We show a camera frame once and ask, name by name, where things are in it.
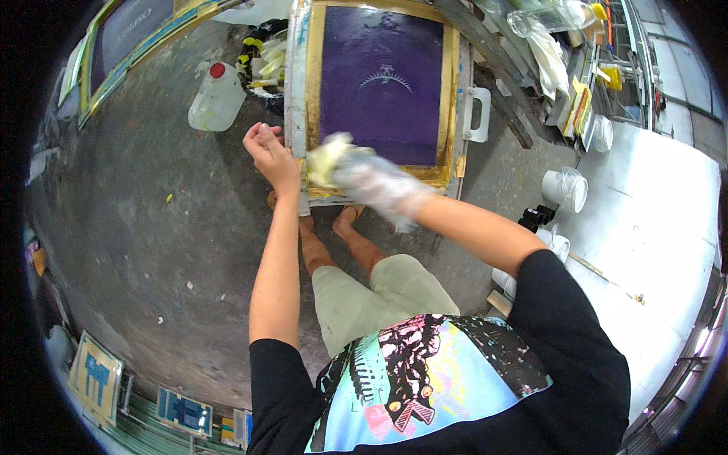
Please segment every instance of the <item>hand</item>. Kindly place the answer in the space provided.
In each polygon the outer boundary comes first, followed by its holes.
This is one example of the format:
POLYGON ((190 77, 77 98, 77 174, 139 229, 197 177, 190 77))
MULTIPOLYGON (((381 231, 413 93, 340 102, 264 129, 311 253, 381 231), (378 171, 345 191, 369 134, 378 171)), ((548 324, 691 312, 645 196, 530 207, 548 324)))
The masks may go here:
POLYGON ((255 160, 256 168, 273 185, 279 198, 298 196, 301 192, 301 171, 290 149, 283 146, 283 129, 256 123, 245 134, 242 145, 255 160))

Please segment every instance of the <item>leg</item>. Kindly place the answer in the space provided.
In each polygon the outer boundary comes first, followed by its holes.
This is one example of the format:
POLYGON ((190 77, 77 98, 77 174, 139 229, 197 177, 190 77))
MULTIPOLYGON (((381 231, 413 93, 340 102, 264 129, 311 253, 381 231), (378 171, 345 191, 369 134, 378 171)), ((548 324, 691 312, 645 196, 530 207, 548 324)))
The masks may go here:
POLYGON ((371 277, 374 266, 387 255, 370 240, 362 237, 361 234, 352 228, 352 222, 357 217, 357 211, 353 207, 345 207, 341 214, 333 222, 333 231, 347 243, 354 259, 364 268, 367 278, 371 277))
POLYGON ((326 246, 314 233, 314 219, 311 216, 298 219, 298 232, 301 234, 301 252, 309 275, 313 276, 321 266, 335 266, 326 246))

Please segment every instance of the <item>concrete floor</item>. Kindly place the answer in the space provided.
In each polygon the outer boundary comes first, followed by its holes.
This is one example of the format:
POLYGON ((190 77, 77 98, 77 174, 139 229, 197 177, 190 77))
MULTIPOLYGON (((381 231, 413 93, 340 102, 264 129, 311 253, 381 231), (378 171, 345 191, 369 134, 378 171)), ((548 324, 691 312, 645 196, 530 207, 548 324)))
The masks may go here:
MULTIPOLYGON (((270 186, 241 141, 252 124, 282 119, 248 96, 229 130, 200 132, 187 110, 210 64, 235 61, 246 30, 209 21, 153 55, 82 131, 66 129, 63 151, 28 189, 78 330, 122 358, 149 398, 161 384, 224 415, 250 408, 248 305, 271 220, 270 186)), ((545 203, 546 170, 575 163, 571 149, 538 138, 523 150, 495 112, 490 138, 470 144, 462 199, 513 220, 545 203)), ((339 210, 314 210, 318 233, 363 280, 331 233, 339 210)), ((371 210, 355 226, 385 252, 418 258, 463 313, 487 311, 490 266, 429 229, 391 232, 371 210)), ((301 292, 301 355, 314 378, 328 356, 303 268, 301 292)))

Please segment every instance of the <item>screen printing frame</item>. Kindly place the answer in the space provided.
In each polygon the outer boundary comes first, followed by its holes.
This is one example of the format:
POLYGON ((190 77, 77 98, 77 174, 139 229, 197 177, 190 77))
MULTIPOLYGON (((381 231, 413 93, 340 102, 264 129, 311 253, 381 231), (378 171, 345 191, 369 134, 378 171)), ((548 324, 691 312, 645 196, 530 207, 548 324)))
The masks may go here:
POLYGON ((116 8, 123 5, 122 0, 110 0, 91 20, 86 32, 86 45, 81 57, 79 72, 79 130, 96 113, 101 103, 126 79, 127 72, 143 62, 151 54, 182 33, 198 26, 202 21, 241 4, 243 0, 173 0, 172 15, 149 36, 143 39, 127 54, 104 78, 96 91, 91 91, 91 71, 98 32, 116 8))
POLYGON ((467 142, 456 132, 463 129, 464 119, 459 115, 459 107, 464 102, 465 91, 472 85, 470 44, 460 39, 460 33, 435 8, 416 1, 295 0, 288 26, 284 93, 285 143, 298 160, 303 182, 299 214, 309 214, 310 207, 341 205, 349 201, 335 189, 309 186, 306 172, 306 151, 320 143, 323 34, 326 8, 329 6, 376 8, 423 17, 444 25, 436 164, 400 168, 433 186, 441 194, 458 199, 462 189, 467 142))

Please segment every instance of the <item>plastic container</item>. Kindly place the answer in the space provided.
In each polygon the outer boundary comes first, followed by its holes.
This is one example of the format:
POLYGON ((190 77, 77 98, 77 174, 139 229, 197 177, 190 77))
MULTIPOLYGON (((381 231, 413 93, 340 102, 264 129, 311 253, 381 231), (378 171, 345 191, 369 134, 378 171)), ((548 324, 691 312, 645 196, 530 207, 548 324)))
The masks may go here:
POLYGON ((515 278, 511 277, 506 272, 503 272, 501 269, 493 268, 493 272, 491 273, 491 278, 493 278, 493 281, 496 282, 498 286, 503 288, 503 295, 508 300, 514 300, 515 299, 515 278))
POLYGON ((588 189, 587 179, 573 167, 562 167, 561 172, 549 170, 541 181, 543 196, 573 213, 582 211, 588 189))
POLYGON ((558 225, 554 226, 551 230, 539 228, 536 236, 548 246, 549 250, 556 254, 561 262, 566 262, 566 258, 569 257, 569 251, 571 250, 571 242, 563 235, 556 234, 557 227, 558 225))
POLYGON ((589 148, 606 153, 612 149, 613 139, 612 122, 603 115, 597 115, 594 119, 594 133, 589 148))
POLYGON ((235 68, 227 63, 215 63, 205 74, 189 106, 189 126, 202 131, 227 130, 235 121, 245 96, 235 68))
POLYGON ((508 13, 507 21, 513 33, 526 38, 541 33, 555 33, 586 28, 597 19, 606 20, 606 11, 599 3, 586 4, 578 0, 557 0, 540 8, 508 13))

